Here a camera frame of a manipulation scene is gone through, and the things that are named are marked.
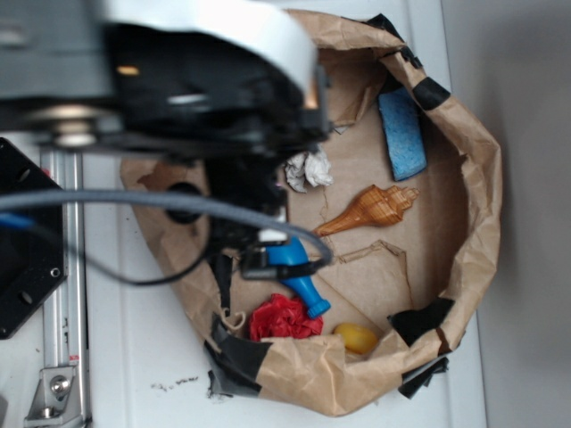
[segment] brown paper bag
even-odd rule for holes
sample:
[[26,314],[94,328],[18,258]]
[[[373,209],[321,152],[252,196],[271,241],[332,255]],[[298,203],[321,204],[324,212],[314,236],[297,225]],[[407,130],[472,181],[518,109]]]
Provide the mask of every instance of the brown paper bag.
[[[375,24],[389,30],[323,13],[291,14],[321,49],[333,80],[331,118],[352,125],[324,144],[335,184],[291,192],[291,222],[314,228],[341,213],[363,188],[394,185],[374,104],[388,76],[424,111],[428,167],[403,184],[419,189],[420,196],[397,225],[325,238],[335,263],[313,277],[332,303],[321,336],[245,339],[252,310],[273,292],[291,295],[277,283],[246,282],[234,274],[229,295],[222,298],[203,263],[173,290],[204,340],[215,391],[280,399],[339,416],[400,386],[410,395],[402,386],[419,372],[432,373],[441,366],[439,358],[459,346],[496,270],[501,153],[482,124],[426,76],[384,17]],[[121,176],[128,189],[164,190],[181,180],[205,188],[198,167],[126,160]],[[200,224],[178,226],[155,210],[135,211],[165,274],[184,268],[199,252]],[[345,352],[342,339],[331,334],[341,322],[372,329],[378,345],[363,357]]]

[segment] blue cable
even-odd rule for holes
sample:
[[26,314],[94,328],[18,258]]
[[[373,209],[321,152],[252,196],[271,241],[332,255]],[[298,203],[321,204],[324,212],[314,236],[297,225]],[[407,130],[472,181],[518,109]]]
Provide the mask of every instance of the blue cable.
[[31,218],[12,214],[10,212],[0,213],[0,226],[9,227],[11,229],[24,230],[29,229],[36,223]]

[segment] red crumpled object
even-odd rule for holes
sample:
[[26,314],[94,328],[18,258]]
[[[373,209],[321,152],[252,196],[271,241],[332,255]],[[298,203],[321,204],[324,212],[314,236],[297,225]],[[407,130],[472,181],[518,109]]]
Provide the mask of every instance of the red crumpled object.
[[321,334],[323,317],[311,319],[307,307],[299,297],[288,299],[272,294],[250,316],[250,339],[259,342],[264,337],[306,337]]

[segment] blue sponge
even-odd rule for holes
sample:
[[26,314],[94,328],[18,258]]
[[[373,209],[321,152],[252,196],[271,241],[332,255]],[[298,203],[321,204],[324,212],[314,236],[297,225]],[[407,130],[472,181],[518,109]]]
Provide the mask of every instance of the blue sponge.
[[378,97],[386,145],[396,181],[418,174],[426,168],[417,105],[402,87]]

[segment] seashell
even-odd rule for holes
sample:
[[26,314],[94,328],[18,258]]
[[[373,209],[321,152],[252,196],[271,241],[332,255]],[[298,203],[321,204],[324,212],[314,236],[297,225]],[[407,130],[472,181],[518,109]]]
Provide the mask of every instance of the seashell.
[[412,207],[417,199],[418,189],[398,187],[386,190],[372,185],[351,201],[343,214],[319,226],[313,232],[327,236],[359,226],[390,226],[402,221],[402,214]]

